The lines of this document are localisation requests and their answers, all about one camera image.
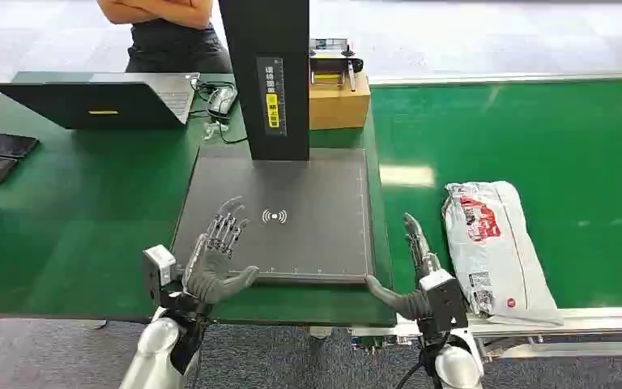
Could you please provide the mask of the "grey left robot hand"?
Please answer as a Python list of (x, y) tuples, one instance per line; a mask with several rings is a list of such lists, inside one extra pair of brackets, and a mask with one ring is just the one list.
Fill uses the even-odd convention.
[(228, 274), (236, 244), (249, 222), (239, 217), (244, 208), (241, 196), (230, 198), (214, 214), (206, 231), (198, 236), (181, 281), (182, 292), (196, 301), (218, 304), (248, 288), (258, 278), (257, 266), (248, 266), (235, 276)]

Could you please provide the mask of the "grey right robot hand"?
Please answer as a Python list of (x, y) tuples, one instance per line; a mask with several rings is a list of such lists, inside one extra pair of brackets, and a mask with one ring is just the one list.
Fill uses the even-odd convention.
[(415, 288), (413, 291), (400, 294), (384, 287), (374, 276), (366, 276), (364, 281), (369, 292), (408, 320), (427, 318), (432, 314), (426, 293), (420, 287), (420, 279), (426, 276), (428, 263), (433, 253), (430, 251), (427, 239), (420, 223), (410, 213), (405, 212), (403, 223), (406, 230), (406, 242), (409, 246), (411, 259), (415, 268)]

